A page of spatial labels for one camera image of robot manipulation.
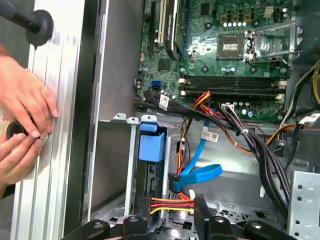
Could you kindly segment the person's right hand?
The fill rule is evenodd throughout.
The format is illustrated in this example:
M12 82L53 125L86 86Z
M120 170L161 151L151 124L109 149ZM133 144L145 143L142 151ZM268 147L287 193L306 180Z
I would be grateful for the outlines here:
M42 150L42 141L19 133L10 139L0 137L0 183L11 185L23 179Z

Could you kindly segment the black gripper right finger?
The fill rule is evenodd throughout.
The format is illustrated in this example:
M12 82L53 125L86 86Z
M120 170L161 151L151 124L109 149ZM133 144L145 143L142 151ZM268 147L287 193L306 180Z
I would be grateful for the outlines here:
M193 223L200 240L295 240L296 238L260 220L244 227L227 218L213 215L202 195L194 198Z

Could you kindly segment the person's left hand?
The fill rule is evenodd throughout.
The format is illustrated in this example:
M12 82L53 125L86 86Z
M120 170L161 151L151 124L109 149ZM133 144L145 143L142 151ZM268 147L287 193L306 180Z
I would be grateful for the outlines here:
M58 116L56 98L43 81L10 56L0 57L0 109L34 138L45 138Z

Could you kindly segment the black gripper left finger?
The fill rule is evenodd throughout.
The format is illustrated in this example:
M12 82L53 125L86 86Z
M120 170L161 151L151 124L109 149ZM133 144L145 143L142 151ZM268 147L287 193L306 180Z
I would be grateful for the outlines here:
M114 226L107 221L92 220L77 228L64 240L150 240L148 221L150 220L151 198L141 197L136 203L136 214L119 218Z

